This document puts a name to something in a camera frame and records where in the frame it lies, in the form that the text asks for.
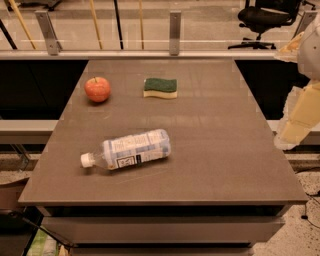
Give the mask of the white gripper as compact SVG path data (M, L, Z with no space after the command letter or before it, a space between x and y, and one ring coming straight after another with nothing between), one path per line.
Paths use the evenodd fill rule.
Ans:
M280 48L274 58L284 62L298 61L298 70L312 80L320 80L320 14ZM298 146L320 123L320 81L310 81L305 87L293 87L289 92L280 119L274 145L281 150Z

